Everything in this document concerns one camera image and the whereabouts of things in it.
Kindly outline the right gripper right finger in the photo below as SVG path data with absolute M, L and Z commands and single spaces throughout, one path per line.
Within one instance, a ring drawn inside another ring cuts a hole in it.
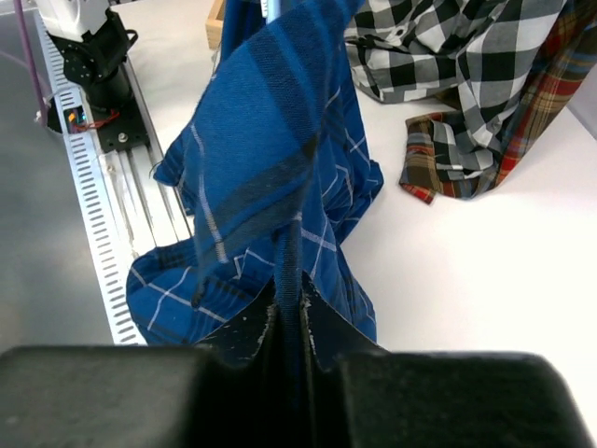
M 569 388 L 520 352 L 387 351 L 302 281 L 313 447 L 590 447 Z

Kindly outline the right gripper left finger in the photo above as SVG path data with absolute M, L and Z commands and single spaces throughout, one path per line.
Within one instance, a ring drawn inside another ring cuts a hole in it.
M 1 357 L 5 447 L 264 447 L 277 313 L 253 305 L 193 347 L 25 346 Z

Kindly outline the blue plaid shirt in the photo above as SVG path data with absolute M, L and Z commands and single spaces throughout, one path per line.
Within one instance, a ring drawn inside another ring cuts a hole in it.
M 186 240 L 131 266 L 126 301 L 150 345 L 190 345 L 228 322 L 273 278 L 312 279 L 370 339 L 373 305 L 341 243 L 380 192 L 344 31 L 356 1 L 227 3 L 220 61 L 154 177 L 178 190 Z

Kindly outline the light blue wire hanger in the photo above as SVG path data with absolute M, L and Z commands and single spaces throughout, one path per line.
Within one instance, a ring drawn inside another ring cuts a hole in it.
M 262 17 L 267 23 L 275 21 L 281 16 L 282 5 L 280 0 L 260 0 Z

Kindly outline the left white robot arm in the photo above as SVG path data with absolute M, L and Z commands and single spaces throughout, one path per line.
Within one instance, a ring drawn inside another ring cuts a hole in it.
M 108 1 L 36 3 L 48 35 L 63 58 L 65 77 L 80 86 L 94 109 L 120 109 L 132 98 L 122 65 L 138 39 Z

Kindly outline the black white checkered shirt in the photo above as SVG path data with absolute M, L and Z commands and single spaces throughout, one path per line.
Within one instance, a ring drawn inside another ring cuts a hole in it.
M 502 152 L 535 57 L 563 1 L 367 1 L 345 34 L 354 83 L 383 104 L 454 90 L 460 109 L 433 119 L 443 181 L 478 177 Z

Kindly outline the red brown plaid shirt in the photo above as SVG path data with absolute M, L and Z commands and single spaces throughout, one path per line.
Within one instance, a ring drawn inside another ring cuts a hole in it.
M 487 168 L 448 164 L 449 136 L 464 132 L 464 111 L 433 113 L 407 121 L 405 163 L 398 185 L 431 203 L 436 194 L 474 198 L 496 188 L 568 105 L 596 66 L 596 3 L 573 1 L 555 21 L 538 52 L 513 114 L 497 131 Z

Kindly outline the wooden clothes rack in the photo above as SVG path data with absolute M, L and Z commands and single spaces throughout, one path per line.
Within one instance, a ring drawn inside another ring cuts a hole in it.
M 214 0 L 205 21 L 206 37 L 209 49 L 215 50 L 221 43 L 226 1 Z

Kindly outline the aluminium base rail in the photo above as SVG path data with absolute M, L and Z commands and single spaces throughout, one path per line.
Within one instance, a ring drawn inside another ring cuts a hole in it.
M 123 71 L 131 82 L 148 141 L 124 151 L 112 150 L 99 162 L 119 245 L 130 263 L 156 246 L 186 240 L 191 229 L 177 192 L 153 178 L 163 157 L 160 142 L 130 61 L 123 65 Z

